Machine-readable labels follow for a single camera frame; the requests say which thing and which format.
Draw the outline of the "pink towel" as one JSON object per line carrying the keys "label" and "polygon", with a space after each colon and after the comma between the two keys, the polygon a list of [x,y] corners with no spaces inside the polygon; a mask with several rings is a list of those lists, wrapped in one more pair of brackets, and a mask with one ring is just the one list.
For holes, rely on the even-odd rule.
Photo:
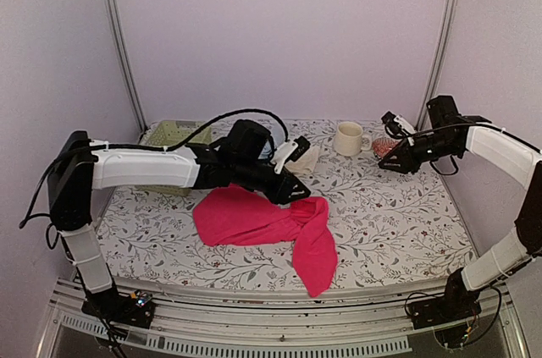
{"label": "pink towel", "polygon": [[212,190],[193,210],[201,241],[216,245],[294,244],[292,266],[312,297],[328,290],[338,265],[323,197],[279,207],[259,194],[230,185]]}

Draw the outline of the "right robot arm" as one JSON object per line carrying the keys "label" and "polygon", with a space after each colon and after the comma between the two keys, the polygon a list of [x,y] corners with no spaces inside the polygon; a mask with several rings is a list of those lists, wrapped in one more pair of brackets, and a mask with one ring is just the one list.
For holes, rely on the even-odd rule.
{"label": "right robot arm", "polygon": [[438,313],[455,321],[479,292],[506,280],[541,255],[541,150],[480,115],[464,115],[452,96],[426,104],[429,128],[415,130],[387,112],[382,122],[396,145],[379,167],[397,173],[432,168],[446,157],[467,159],[467,169],[447,189],[460,207],[481,255],[447,279]]}

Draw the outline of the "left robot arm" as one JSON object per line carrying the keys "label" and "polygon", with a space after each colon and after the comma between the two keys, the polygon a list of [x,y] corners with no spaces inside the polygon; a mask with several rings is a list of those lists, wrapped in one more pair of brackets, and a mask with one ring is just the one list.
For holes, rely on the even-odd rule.
{"label": "left robot arm", "polygon": [[91,193],[129,185],[168,185],[209,190],[239,185],[263,193],[276,205],[309,196],[309,189],[285,164],[310,147],[300,136],[286,138],[268,160],[260,155],[272,136],[250,119],[238,119],[230,132],[211,145],[138,146],[92,141],[75,131],[47,172],[49,215],[72,264],[80,274],[88,300],[108,319],[120,318],[125,298],[91,227]]}

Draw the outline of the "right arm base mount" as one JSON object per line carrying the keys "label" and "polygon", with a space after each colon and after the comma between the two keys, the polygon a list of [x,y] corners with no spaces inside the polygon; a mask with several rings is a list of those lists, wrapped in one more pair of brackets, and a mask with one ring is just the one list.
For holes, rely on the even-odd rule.
{"label": "right arm base mount", "polygon": [[477,301],[458,306],[448,303],[443,295],[414,292],[406,298],[404,311],[414,329],[432,328],[440,346],[455,350],[467,345],[482,310]]}

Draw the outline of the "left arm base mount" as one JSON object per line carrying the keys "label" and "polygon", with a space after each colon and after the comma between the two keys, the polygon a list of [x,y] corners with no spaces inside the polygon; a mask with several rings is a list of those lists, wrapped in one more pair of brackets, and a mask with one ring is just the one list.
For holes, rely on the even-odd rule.
{"label": "left arm base mount", "polygon": [[111,288],[96,294],[87,293],[81,308],[82,312],[101,318],[105,322],[114,322],[131,327],[149,329],[154,318],[156,304],[136,293],[122,295]]}

